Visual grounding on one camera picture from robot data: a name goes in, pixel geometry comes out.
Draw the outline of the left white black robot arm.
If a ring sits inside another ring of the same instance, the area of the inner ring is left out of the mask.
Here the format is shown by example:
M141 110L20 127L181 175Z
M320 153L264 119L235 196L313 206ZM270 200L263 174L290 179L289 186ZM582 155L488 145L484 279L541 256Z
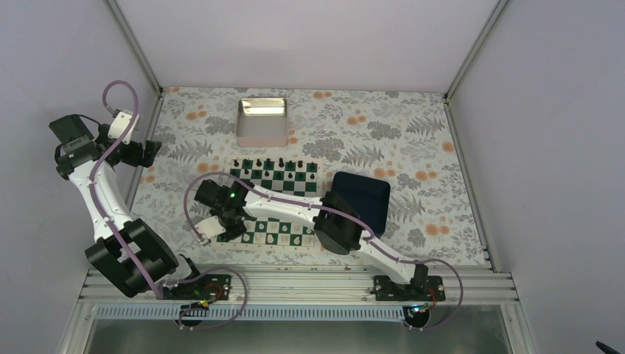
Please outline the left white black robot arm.
M71 114L49 123L59 139L55 149L57 172L80 192L94 227L94 245L85 250L90 264L125 296L159 290L165 281L188 299L200 296L205 278L195 264L174 254L165 241L142 219L131 215L117 186L115 166L150 167L162 143L125 139L115 143L118 133L100 124L93 136L86 116Z

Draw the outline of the dark blue plastic tray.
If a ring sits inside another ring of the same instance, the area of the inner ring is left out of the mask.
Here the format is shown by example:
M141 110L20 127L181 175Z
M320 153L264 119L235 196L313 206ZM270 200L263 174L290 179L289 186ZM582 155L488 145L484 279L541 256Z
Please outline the dark blue plastic tray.
M386 230L391 185L387 181L338 172L332 180L331 191L339 194L370 226L376 237Z

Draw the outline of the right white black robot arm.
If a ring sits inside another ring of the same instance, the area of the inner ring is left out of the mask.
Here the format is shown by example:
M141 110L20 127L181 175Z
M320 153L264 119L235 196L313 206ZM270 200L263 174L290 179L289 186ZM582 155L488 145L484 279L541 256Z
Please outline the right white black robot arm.
M238 178L229 186L206 179L194 199L210 209L229 237L245 232L244 218L295 223L313 230L327 251L355 254L381 270L406 299L417 300L427 291L427 266L379 241L356 210L334 192L303 197L271 191Z

